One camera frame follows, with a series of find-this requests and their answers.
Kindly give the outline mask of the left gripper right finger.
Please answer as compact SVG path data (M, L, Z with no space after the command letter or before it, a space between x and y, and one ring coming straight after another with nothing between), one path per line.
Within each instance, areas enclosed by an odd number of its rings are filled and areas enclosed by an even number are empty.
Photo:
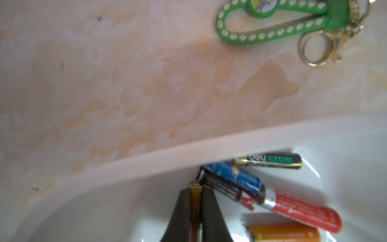
M214 191L202 189L202 224L204 242L233 242Z

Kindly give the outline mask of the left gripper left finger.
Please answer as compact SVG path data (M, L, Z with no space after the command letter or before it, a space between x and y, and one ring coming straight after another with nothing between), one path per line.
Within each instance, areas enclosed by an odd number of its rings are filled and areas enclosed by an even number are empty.
M190 189L183 189L179 193L169 224L160 242L189 242L190 220Z

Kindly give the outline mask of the orange silver battery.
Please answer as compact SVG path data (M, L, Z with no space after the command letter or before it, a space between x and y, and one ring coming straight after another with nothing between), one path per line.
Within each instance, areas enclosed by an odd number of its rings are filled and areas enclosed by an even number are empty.
M197 180L192 181L190 185L190 242L202 241L201 191L201 184Z

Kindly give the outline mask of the white plastic storage tray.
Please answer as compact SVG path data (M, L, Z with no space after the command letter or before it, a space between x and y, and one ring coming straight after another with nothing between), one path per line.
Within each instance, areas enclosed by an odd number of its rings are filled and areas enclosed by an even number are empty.
M359 114L258 129L96 167L47 195L14 242L158 242L179 192L205 163L250 153L299 153L300 170L248 167L266 184L335 209L327 242L387 239L387 115Z

